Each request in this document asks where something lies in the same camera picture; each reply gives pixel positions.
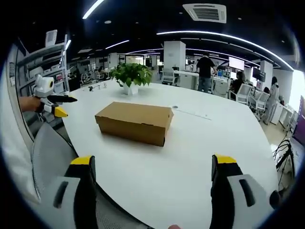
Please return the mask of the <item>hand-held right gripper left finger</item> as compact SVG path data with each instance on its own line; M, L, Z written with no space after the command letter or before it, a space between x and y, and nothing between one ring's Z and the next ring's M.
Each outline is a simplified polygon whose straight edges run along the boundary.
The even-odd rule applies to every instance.
M96 229L95 157L74 159L64 176L44 192L44 213L52 229Z

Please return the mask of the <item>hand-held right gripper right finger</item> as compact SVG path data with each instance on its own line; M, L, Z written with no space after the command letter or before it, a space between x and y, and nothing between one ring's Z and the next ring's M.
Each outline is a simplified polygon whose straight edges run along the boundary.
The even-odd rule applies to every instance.
M274 208L265 189L230 156L212 155L211 229L255 229Z

